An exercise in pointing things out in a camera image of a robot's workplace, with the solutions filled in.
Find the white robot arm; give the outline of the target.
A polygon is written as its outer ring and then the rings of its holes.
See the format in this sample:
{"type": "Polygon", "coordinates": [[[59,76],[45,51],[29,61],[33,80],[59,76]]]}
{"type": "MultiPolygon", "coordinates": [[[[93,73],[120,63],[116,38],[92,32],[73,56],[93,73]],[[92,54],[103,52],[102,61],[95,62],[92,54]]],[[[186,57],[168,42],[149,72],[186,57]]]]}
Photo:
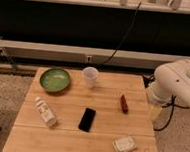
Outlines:
{"type": "Polygon", "coordinates": [[[172,95],[190,107],[190,60],[164,63],[155,69],[154,77],[154,82],[146,90],[152,120],[158,117],[161,106],[169,102],[172,95]]]}

